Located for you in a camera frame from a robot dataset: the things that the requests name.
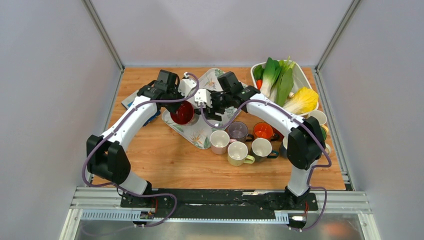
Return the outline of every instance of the yellow mug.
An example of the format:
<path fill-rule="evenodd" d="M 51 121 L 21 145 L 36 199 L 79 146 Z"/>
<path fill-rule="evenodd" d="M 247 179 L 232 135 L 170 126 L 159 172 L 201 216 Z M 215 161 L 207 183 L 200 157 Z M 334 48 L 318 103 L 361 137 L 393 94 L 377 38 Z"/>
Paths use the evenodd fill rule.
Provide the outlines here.
<path fill-rule="evenodd" d="M 242 164 L 252 164 L 255 158 L 248 155 L 248 146 L 241 141 L 235 141 L 228 146 L 228 162 L 233 166 L 240 166 Z"/>

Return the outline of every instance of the wooden tabletop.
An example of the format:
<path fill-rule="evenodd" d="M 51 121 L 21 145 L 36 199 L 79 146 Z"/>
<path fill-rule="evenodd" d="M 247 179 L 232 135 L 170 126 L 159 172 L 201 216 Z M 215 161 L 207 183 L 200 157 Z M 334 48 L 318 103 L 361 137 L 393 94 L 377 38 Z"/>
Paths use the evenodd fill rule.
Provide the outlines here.
<path fill-rule="evenodd" d="M 201 77 L 210 67 L 126 68 L 109 127 L 126 111 L 121 102 L 134 91 L 155 80 L 160 69 L 177 73 L 179 76 L 190 72 Z M 232 71 L 239 81 L 252 84 L 248 67 L 220 69 L 224 72 Z M 302 69 L 316 91 L 312 70 Z M 260 118 L 244 112 L 235 120 L 244 122 L 250 133 L 256 123 L 263 122 Z M 328 190 L 344 190 L 344 181 L 330 135 L 327 136 L 326 142 L 333 149 L 330 154 L 332 167 L 317 168 L 313 172 L 311 185 L 323 186 Z M 280 141 L 272 142 L 273 149 L 278 151 L 280 144 Z M 151 182 L 153 188 L 281 190 L 288 184 L 292 170 L 289 160 L 282 157 L 267 159 L 261 163 L 232 166 L 228 163 L 226 154 L 216 155 L 210 149 L 195 147 L 166 125 L 160 117 L 141 128 L 126 154 L 131 163 L 131 170 Z M 320 164 L 326 162 L 325 157 L 318 161 Z M 93 182 L 98 184 L 106 181 L 96 176 Z"/>

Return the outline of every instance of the white wall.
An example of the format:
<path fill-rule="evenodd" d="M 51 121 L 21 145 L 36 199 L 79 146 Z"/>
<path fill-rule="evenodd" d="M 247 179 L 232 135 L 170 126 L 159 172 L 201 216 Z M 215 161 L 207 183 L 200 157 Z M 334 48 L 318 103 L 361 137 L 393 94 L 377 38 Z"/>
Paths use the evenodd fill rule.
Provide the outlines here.
<path fill-rule="evenodd" d="M 0 239 L 58 239 L 119 70 L 80 0 L 0 1 Z"/>
<path fill-rule="evenodd" d="M 351 0 L 93 0 L 125 65 L 316 65 Z"/>
<path fill-rule="evenodd" d="M 423 239 L 424 1 L 362 1 L 323 71 L 384 240 Z"/>

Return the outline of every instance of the white tray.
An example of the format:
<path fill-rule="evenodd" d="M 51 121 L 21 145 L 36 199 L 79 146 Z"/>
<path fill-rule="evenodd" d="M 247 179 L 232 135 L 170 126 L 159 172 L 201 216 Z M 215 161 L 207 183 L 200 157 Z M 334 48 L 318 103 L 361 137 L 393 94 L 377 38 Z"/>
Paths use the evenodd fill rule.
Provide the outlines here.
<path fill-rule="evenodd" d="M 259 65 L 262 65 L 262 67 L 263 68 L 265 68 L 265 64 L 266 64 L 266 62 L 261 62 L 261 63 L 258 63 L 258 64 L 256 64 L 256 65 L 254 65 L 254 66 L 252 66 L 251 67 L 251 69 L 250 69 L 250 75 L 251 75 L 251 77 L 252 77 L 252 81 L 253 81 L 253 86 L 255 87 L 255 88 L 258 88 L 257 86 L 256 86 L 256 81 L 255 81 L 255 78 L 253 77 L 253 71 L 255 70 L 255 68 L 257 67 L 257 66 L 259 66 Z M 304 74 L 304 71 L 302 71 L 302 68 L 298 65 L 298 63 L 296 62 L 295 64 L 294 64 L 294 67 L 293 67 L 293 88 L 291 89 L 291 91 L 293 92 L 293 93 L 297 93 L 298 92 L 298 90 L 300 89 L 300 88 L 302 88 L 302 87 L 307 87 L 308 89 L 311 89 L 312 87 L 311 87 L 311 84 L 309 83 L 309 81 L 308 81 L 308 79 L 306 78 L 306 76 L 305 76 L 305 74 Z M 314 110 L 317 110 L 318 109 L 318 106 L 319 106 L 319 104 L 318 104 L 318 102 L 316 103 L 316 107 L 315 107 L 315 109 Z M 310 112 L 306 112 L 306 113 L 302 113 L 302 114 L 299 114 L 299 116 L 306 116 L 306 115 L 308 115 Z"/>
<path fill-rule="evenodd" d="M 223 89 L 220 86 L 220 83 L 218 82 L 218 77 L 224 74 L 224 72 L 219 68 L 211 68 L 209 69 L 205 74 L 203 74 L 199 78 L 199 84 L 200 88 L 209 89 L 209 90 L 215 90 L 215 91 L 222 91 Z M 187 100 L 190 102 L 193 106 L 196 106 L 194 103 L 193 98 Z M 218 124 L 218 126 L 222 126 L 225 123 L 227 123 L 231 117 L 235 114 L 236 109 L 234 107 L 227 108 L 225 110 L 224 114 L 219 114 L 222 117 L 222 121 L 218 122 L 215 120 L 209 120 L 212 124 Z M 203 120 L 202 116 L 199 116 L 198 121 L 193 125 L 179 125 L 175 123 L 171 119 L 170 112 L 168 110 L 165 110 L 162 114 L 162 120 L 170 126 L 172 129 L 174 129 L 177 133 L 179 133 L 181 136 L 183 136 L 187 141 L 192 143 L 194 146 L 196 146 L 199 149 L 208 149 L 211 147 L 211 142 L 209 141 L 209 137 L 211 136 L 213 131 L 216 130 L 222 130 L 223 128 L 213 128 L 206 124 L 206 122 Z"/>

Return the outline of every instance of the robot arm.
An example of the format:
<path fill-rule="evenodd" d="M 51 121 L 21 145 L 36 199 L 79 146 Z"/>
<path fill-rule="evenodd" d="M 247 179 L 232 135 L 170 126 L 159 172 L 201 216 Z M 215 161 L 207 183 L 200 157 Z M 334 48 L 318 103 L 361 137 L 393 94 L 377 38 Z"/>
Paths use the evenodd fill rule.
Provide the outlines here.
<path fill-rule="evenodd" d="M 243 111 L 263 119 L 288 138 L 287 157 L 293 166 L 286 190 L 293 203 L 302 201 L 310 190 L 308 177 L 311 167 L 316 164 L 322 152 L 312 137 L 294 120 L 304 124 L 324 147 L 324 137 L 318 121 L 313 117 L 305 119 L 283 110 L 252 86 L 243 88 L 232 72 L 223 74 L 218 81 L 222 87 L 219 95 L 216 92 L 204 92 L 203 89 L 194 96 L 198 105 L 205 106 L 206 118 L 220 120 L 215 113 L 221 113 L 228 107 L 242 106 Z"/>
<path fill-rule="evenodd" d="M 128 110 L 119 120 L 100 136 L 92 135 L 87 140 L 87 155 L 106 137 L 110 136 L 88 160 L 87 170 L 109 180 L 135 194 L 143 194 L 148 182 L 131 171 L 126 150 L 140 128 L 162 107 L 175 113 L 181 101 L 196 87 L 196 83 L 186 77 L 180 82 L 175 73 L 161 70 L 157 80 L 143 86 Z"/>

